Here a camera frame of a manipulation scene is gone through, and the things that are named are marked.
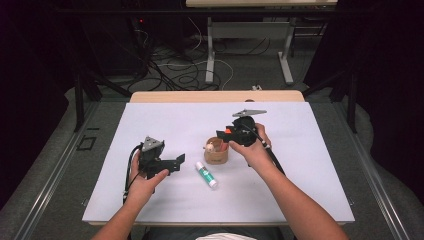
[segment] forearm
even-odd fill
[[[348,239],[334,219],[278,169],[259,174],[298,239]]]
[[[92,239],[127,239],[140,210],[124,204]]]

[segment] white tabletop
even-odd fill
[[[104,224],[122,206],[128,157],[146,136],[165,140],[162,159],[186,160],[157,188],[136,219],[150,226],[282,225],[286,219],[272,194],[233,150],[223,165],[204,162],[204,143],[224,130],[243,109],[266,126],[274,154],[288,178],[339,223],[354,217],[309,103],[128,103],[106,156],[83,221]],[[202,161],[219,182],[212,190],[195,169]]]
[[[336,5],[337,0],[186,0],[187,7],[283,7]]]

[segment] metal desk leg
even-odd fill
[[[212,19],[208,17],[208,63],[206,65],[206,83],[213,82],[213,71],[215,64],[215,52],[213,51],[213,29],[212,29]]]
[[[285,42],[284,42],[284,52],[278,52],[278,57],[280,59],[281,69],[283,71],[284,80],[286,81],[287,85],[292,85],[294,83],[293,77],[292,77],[291,72],[290,72],[290,67],[289,67],[289,64],[287,62],[287,56],[290,52],[290,44],[291,44],[291,41],[293,39],[293,32],[294,32],[295,27],[296,27],[296,18],[291,18],[290,19],[290,26],[287,30],[287,35],[286,35]]]

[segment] desk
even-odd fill
[[[317,5],[336,5],[337,0],[187,0],[187,7],[215,8],[215,7],[298,7]],[[206,66],[206,82],[213,82],[215,52],[213,51],[214,38],[271,38],[284,39],[283,51],[278,52],[281,69],[286,84],[293,84],[293,77],[287,62],[296,18],[289,22],[213,22],[208,17],[208,62]]]
[[[128,156],[145,136],[165,140],[162,159],[186,161],[167,177],[136,219],[149,226],[278,226],[287,221],[272,194],[243,157],[229,151],[222,165],[207,165],[220,186],[210,189],[195,170],[204,142],[231,124],[232,113],[264,109],[287,176],[339,223],[354,217],[309,106],[297,91],[138,92],[127,104],[83,221],[104,224],[122,206]]]

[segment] hand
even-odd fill
[[[258,129],[259,136],[271,146],[271,140],[265,133],[265,126],[260,123],[256,123],[255,126]],[[259,139],[256,139],[256,142],[249,147],[244,147],[234,141],[230,141],[230,147],[243,155],[247,163],[259,174],[265,172],[269,167],[276,168]]]
[[[153,178],[147,180],[146,173],[142,173],[138,171],[138,158],[140,156],[140,151],[134,155],[131,164],[131,174],[130,181],[134,178],[134,182],[131,184],[129,189],[127,200],[125,204],[132,205],[132,207],[136,207],[141,210],[141,208],[149,201],[150,197],[153,194],[156,186],[166,178],[169,174],[169,170],[165,169],[156,174]]]

